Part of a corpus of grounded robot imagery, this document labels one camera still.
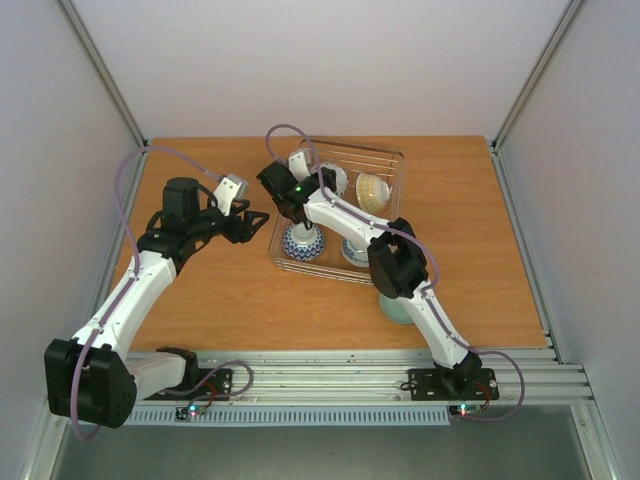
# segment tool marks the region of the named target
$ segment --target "clear plastic basket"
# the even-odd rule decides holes
[[[384,210],[376,215],[395,220],[400,211],[402,182],[404,177],[404,155],[396,150],[352,145],[328,140],[312,139],[321,162],[342,167],[348,176],[347,192],[344,200],[358,206],[355,184],[362,172],[377,175],[389,186],[389,201]],[[316,259],[300,262],[288,257],[282,248],[282,238],[291,221],[278,215],[269,243],[269,254],[283,270],[306,273],[320,277],[335,278],[357,283],[371,284],[368,267],[357,267],[349,263],[342,254],[342,237],[328,228],[320,226],[326,237],[326,248]]]

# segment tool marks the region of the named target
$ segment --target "black mounting bracket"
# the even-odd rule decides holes
[[[210,371],[211,371],[210,368],[199,368],[196,372],[194,383],[189,387],[189,389],[197,385],[198,382],[202,380]],[[213,375],[211,375],[207,379],[207,383],[209,383],[213,388],[216,389],[216,393],[218,395],[226,395],[231,392],[231,387],[233,386],[233,370],[231,370],[230,368],[222,368],[218,370],[216,373],[214,373]],[[174,388],[172,390],[187,390],[187,389]],[[192,398],[196,398],[196,397],[201,397],[203,395],[209,395],[210,393],[211,393],[211,389],[208,386],[203,385],[197,390],[195,390],[194,392],[189,393],[188,395],[180,396],[180,395],[172,395],[170,393],[154,393],[150,397],[147,397],[145,400],[184,401],[184,400],[191,400]],[[219,400],[226,401],[227,398],[221,397]]]
[[[435,402],[443,400],[485,400],[486,393],[476,384],[480,384],[489,393],[490,400],[498,400],[500,392],[496,382],[496,374],[490,368],[481,368],[464,391],[452,396],[442,383],[440,372],[435,368],[414,368],[408,372],[408,381],[400,387],[411,393],[411,400]]]

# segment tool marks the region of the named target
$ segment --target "gray wall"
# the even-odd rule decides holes
[[[640,3],[590,0],[504,148],[566,360],[640,478]]]
[[[0,478],[17,478],[42,355],[89,314],[133,147],[55,2],[0,2]]]
[[[493,136],[567,0],[76,3],[147,137]]]

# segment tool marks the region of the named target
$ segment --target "wooden table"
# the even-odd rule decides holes
[[[337,140],[401,150],[406,157],[401,215],[439,261],[440,302],[460,333],[479,347],[538,347],[544,337],[502,194],[482,137],[348,137]],[[298,139],[275,138],[281,155]],[[270,162],[262,138],[160,138],[217,173],[250,180],[251,208],[276,209],[255,175]],[[196,170],[150,155],[132,226],[143,233],[160,209],[167,179]],[[414,326],[387,320],[374,287],[284,272],[267,253],[273,220],[245,245],[214,239],[192,257],[157,301],[133,344],[191,350],[423,348]],[[116,279],[131,255],[123,247]]]

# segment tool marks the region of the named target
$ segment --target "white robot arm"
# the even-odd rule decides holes
[[[54,340],[45,352],[52,413],[69,416],[73,373],[87,346],[76,399],[80,420],[116,428],[135,401],[165,388],[195,385],[198,364],[193,352],[165,347],[133,362],[127,354],[149,310],[194,253],[217,235],[232,243],[248,242],[267,222],[268,214],[247,210],[246,187],[247,182],[234,175],[223,177],[213,193],[192,178],[167,182],[163,208],[138,240],[139,256],[134,255],[105,303],[72,339]],[[199,192],[208,197],[203,209]]]
[[[401,303],[411,316],[429,344],[443,388],[451,397],[467,390],[482,362],[478,355],[460,345],[467,342],[428,288],[426,259],[420,249],[388,231],[401,230],[415,237],[409,223],[403,219],[390,222],[348,204],[334,194],[335,172],[323,168],[312,175],[309,164],[306,150],[299,150],[289,157],[286,166],[273,162],[258,175],[258,180],[286,218],[294,223],[323,225],[367,249],[374,286]],[[320,190],[318,175],[329,186],[324,192]]]

